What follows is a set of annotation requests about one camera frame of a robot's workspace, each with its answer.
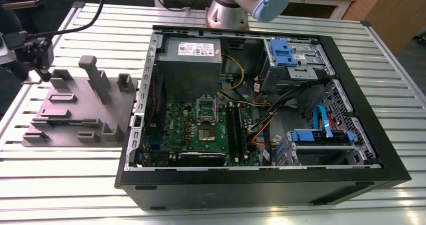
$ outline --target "motherboard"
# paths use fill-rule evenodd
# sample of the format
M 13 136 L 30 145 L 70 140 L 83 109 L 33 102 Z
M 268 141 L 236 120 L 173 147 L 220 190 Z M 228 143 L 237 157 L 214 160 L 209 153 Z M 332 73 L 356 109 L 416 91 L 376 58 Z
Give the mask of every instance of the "motherboard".
M 178 161 L 258 166 L 258 151 L 241 148 L 237 141 L 245 140 L 253 122 L 252 108 L 244 104 L 169 103 L 165 133 L 149 139 L 152 150 L 145 154 L 150 155 L 150 166 L 178 166 Z

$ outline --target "power cable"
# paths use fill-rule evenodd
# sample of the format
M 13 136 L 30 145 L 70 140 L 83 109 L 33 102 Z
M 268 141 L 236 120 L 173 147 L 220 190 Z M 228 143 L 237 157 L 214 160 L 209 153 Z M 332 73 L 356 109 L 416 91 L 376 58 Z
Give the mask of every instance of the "power cable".
M 79 32 L 82 30 L 86 30 L 89 27 L 91 27 L 94 25 L 95 21 L 98 20 L 101 12 L 102 12 L 102 9 L 105 7 L 105 2 L 106 2 L 106 0 L 101 0 L 99 8 L 98 8 L 95 17 L 93 18 L 91 22 L 87 25 L 85 25 L 85 26 L 82 26 L 79 28 L 74 28 L 74 29 L 50 31 L 50 32 L 38 33 L 38 34 L 30 34 L 27 36 L 27 39 L 35 39 L 35 38 L 39 38 L 39 37 L 55 36 L 55 35 L 59 35 L 59 34 L 67 34 L 67 33 L 74 33 L 74 32 Z

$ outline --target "yellow cable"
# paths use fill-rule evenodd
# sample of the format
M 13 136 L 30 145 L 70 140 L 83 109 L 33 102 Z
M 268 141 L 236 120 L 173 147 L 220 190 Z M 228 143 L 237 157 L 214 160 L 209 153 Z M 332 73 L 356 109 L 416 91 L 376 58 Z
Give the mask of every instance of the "yellow cable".
M 220 89 L 221 92 L 229 91 L 229 90 L 234 90 L 236 88 L 238 88 L 238 87 L 241 86 L 241 84 L 242 84 L 244 81 L 245 81 L 245 69 L 242 68 L 241 63 L 240 63 L 232 56 L 229 56 L 228 54 L 222 54 L 222 55 L 224 55 L 225 57 L 230 58 L 230 60 L 233 60 L 234 63 L 240 66 L 240 69 L 241 69 L 241 81 L 240 81 L 240 83 L 238 83 L 236 86 L 233 86 L 232 88 Z
M 262 129 L 260 130 L 258 134 L 256 135 L 256 137 L 252 140 L 252 144 L 256 142 L 257 137 L 260 136 L 260 134 L 262 133 L 262 131 L 265 130 L 265 128 L 268 127 L 268 125 L 272 123 L 274 117 L 269 120 L 269 122 L 265 124 L 265 126 L 262 127 Z

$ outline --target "aluminum profile table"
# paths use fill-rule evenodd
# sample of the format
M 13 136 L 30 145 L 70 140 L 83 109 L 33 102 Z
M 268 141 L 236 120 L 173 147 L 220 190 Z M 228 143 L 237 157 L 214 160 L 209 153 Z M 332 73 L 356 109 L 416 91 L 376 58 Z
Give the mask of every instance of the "aluminum profile table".
M 73 8 L 62 28 L 90 22 L 97 4 Z M 54 68 L 85 74 L 95 55 L 110 77 L 142 76 L 153 25 L 202 27 L 205 11 L 106 5 L 95 25 L 54 38 Z M 50 83 L 25 85 L 0 122 L 0 223 L 31 224 L 421 224 L 426 221 L 426 98 L 371 27 L 357 21 L 250 19 L 252 30 L 330 35 L 413 180 L 336 206 L 142 211 L 114 188 L 121 148 L 26 148 L 22 136 Z

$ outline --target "blue clip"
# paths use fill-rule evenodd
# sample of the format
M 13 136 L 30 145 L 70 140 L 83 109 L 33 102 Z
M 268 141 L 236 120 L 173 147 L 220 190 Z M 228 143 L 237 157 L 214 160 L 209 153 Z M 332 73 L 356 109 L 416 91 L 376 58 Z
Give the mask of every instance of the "blue clip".
M 300 63 L 293 58 L 293 48 L 285 39 L 272 39 L 270 48 L 276 59 L 276 66 L 298 66 Z
M 285 149 L 285 144 L 282 143 L 276 151 L 276 154 L 273 156 L 273 161 L 276 160 L 278 154 L 281 153 L 281 151 Z
M 290 133 L 292 139 L 297 141 L 316 141 L 313 131 L 309 130 L 296 130 Z
M 298 133 L 297 133 L 296 131 L 292 132 L 290 135 L 292 135 L 292 140 L 293 140 L 294 142 L 300 141 L 300 136 L 298 136 Z
M 356 135 L 352 131 L 347 132 L 349 143 L 353 144 L 356 142 Z
M 324 129 L 326 130 L 328 133 L 328 137 L 333 138 L 333 133 L 332 133 L 332 129 L 330 129 L 330 121 L 328 119 L 328 111 L 326 111 L 326 107 L 322 105 L 317 105 L 314 108 L 314 129 L 320 129 L 320 125 L 318 125 L 318 111 L 321 111 L 321 115 L 322 115 L 322 125 L 324 125 Z

